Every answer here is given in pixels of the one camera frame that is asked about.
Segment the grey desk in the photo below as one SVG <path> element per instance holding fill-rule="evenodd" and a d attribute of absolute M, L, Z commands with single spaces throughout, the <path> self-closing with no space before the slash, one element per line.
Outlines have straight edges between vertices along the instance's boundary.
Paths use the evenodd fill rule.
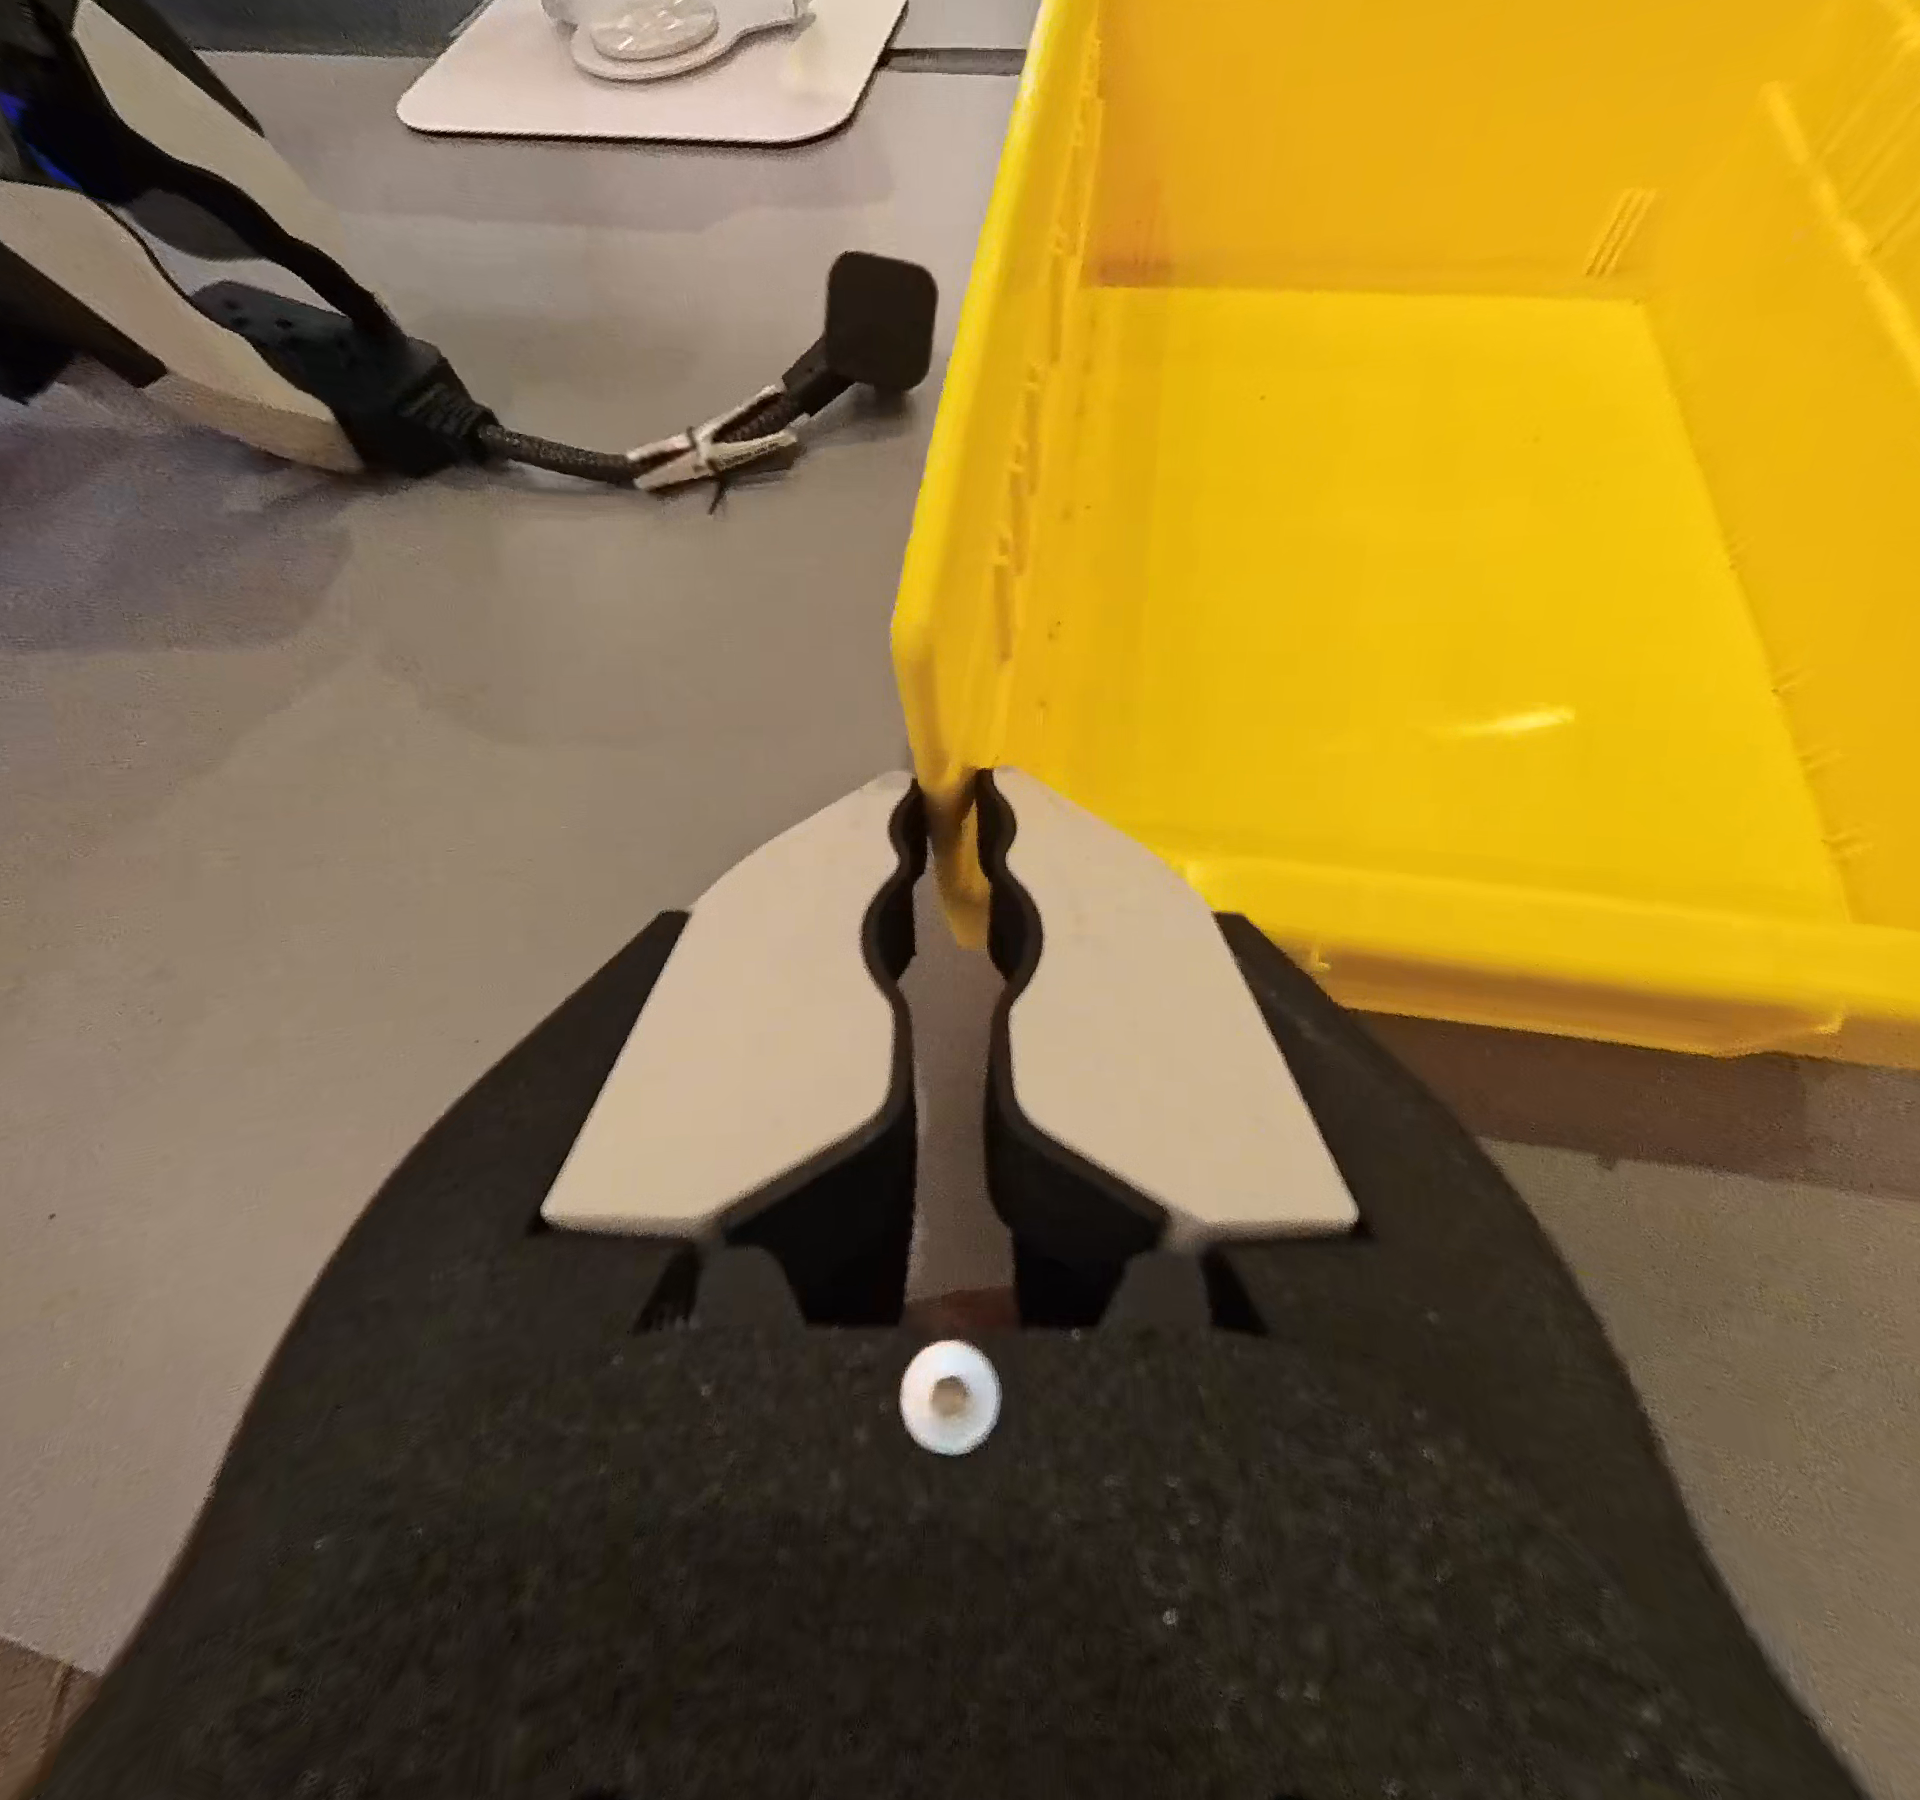
<path fill-rule="evenodd" d="M 882 78 L 824 147 L 439 140 L 397 66 L 244 102 L 397 317 L 508 424 L 646 443 L 821 325 L 832 257 L 939 277 L 947 368 L 1020 79 Z M 5 416 L 5 1641 L 104 1672 L 294 1314 L 454 1103 L 661 911 L 890 769 L 943 384 L 671 499 L 287 468 L 219 434 Z M 908 971 L 918 1213 L 986 1201 L 999 982 L 933 846 Z M 1628 1357 L 1789 1675 L 1915 1655 L 1915 1073 L 1381 1021 Z"/>

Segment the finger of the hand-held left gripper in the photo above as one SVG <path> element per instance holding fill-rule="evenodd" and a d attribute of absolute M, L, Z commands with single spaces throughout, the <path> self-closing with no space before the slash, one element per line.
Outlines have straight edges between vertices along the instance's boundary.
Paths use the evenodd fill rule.
<path fill-rule="evenodd" d="M 189 302 L 139 236 L 62 187 L 5 182 L 5 321 L 106 368 L 188 424 L 357 477 L 334 415 Z"/>
<path fill-rule="evenodd" d="M 185 72 L 99 0 L 77 0 L 67 60 L 67 170 L 87 192 L 121 206 L 151 193 L 194 206 L 357 329 L 397 333 L 352 271 L 337 211 L 207 73 Z"/>

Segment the black power strip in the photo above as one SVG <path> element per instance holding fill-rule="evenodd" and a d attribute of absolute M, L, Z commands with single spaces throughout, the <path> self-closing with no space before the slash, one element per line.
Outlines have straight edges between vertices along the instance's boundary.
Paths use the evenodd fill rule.
<path fill-rule="evenodd" d="M 313 398 L 374 472 L 531 468 L 668 495 L 785 470 L 804 431 L 841 398 L 896 402 L 918 389 L 931 366 L 939 285 L 916 262 L 844 251 L 827 274 L 824 330 L 790 368 L 728 415 L 630 452 L 582 450 L 502 424 L 437 347 L 412 335 L 366 333 L 337 311 L 237 282 L 202 288 L 189 304 Z"/>

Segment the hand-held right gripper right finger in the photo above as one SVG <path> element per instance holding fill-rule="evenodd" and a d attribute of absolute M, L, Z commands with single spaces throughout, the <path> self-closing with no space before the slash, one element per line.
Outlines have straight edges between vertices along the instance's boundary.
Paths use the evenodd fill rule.
<path fill-rule="evenodd" d="M 1358 1193 L 1201 895 L 1016 768 L 975 780 L 975 842 L 1002 977 L 982 1159 L 1016 1294 L 1358 1237 Z"/>

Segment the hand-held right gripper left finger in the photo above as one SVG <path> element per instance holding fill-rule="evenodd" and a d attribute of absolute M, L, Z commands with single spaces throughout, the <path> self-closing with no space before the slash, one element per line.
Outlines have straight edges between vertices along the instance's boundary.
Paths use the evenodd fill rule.
<path fill-rule="evenodd" d="M 878 776 L 677 918 L 540 1204 L 547 1229 L 763 1250 L 795 1294 L 904 1294 L 921 790 Z"/>

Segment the white document stand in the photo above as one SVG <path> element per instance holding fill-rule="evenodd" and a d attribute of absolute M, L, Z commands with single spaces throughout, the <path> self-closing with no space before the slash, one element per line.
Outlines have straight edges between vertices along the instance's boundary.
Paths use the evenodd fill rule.
<path fill-rule="evenodd" d="M 488 0 L 400 100 L 434 138 L 808 145 L 872 86 L 908 0 Z"/>

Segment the yellow plastic bin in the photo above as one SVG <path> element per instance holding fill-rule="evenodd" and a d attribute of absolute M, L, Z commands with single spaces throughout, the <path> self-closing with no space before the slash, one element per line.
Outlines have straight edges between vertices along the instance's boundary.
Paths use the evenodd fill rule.
<path fill-rule="evenodd" d="M 1044 0 L 894 622 L 1345 1005 L 1915 1069 L 1915 0 Z"/>

